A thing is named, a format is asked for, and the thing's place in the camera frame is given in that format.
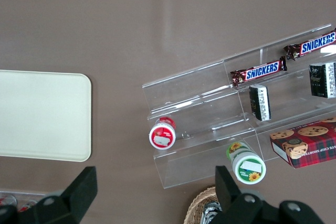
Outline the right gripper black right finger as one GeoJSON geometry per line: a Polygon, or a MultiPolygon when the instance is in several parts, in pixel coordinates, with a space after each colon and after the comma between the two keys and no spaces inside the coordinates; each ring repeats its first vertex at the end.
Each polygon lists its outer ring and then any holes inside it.
{"type": "Polygon", "coordinates": [[[222,212],[211,223],[259,223],[262,201],[250,193],[242,193],[226,166],[215,168],[215,191],[222,212]]]}

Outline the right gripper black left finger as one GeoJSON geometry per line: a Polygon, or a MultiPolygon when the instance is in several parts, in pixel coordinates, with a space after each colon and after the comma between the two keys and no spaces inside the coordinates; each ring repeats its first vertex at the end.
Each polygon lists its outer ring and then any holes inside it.
{"type": "Polygon", "coordinates": [[[18,214],[19,223],[80,223],[98,192],[97,172],[88,166],[59,195],[50,195],[18,214]]]}

